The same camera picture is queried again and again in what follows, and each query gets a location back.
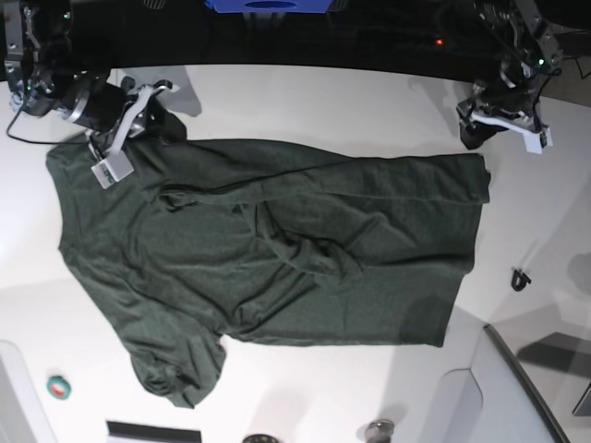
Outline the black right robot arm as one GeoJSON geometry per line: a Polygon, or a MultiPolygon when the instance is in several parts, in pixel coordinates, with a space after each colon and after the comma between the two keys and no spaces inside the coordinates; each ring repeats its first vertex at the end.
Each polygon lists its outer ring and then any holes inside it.
{"type": "Polygon", "coordinates": [[[161,79],[138,85],[125,77],[109,83],[111,49],[99,37],[72,34],[75,8],[70,1],[5,1],[4,67],[16,116],[41,118],[50,112],[84,130],[95,159],[91,170],[103,188],[133,173],[123,148],[150,136],[166,143],[187,136],[185,125],[158,99],[171,90],[161,79]]]}

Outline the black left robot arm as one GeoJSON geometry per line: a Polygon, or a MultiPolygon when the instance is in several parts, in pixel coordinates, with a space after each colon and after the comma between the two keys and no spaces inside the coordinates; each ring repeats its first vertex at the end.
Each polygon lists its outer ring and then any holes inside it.
{"type": "Polygon", "coordinates": [[[561,74],[563,51],[534,1],[458,1],[464,20],[500,47],[498,75],[477,79],[472,92],[456,106],[460,139],[479,149],[504,131],[520,134],[525,149],[540,154],[553,145],[541,118],[541,92],[561,74]]]}

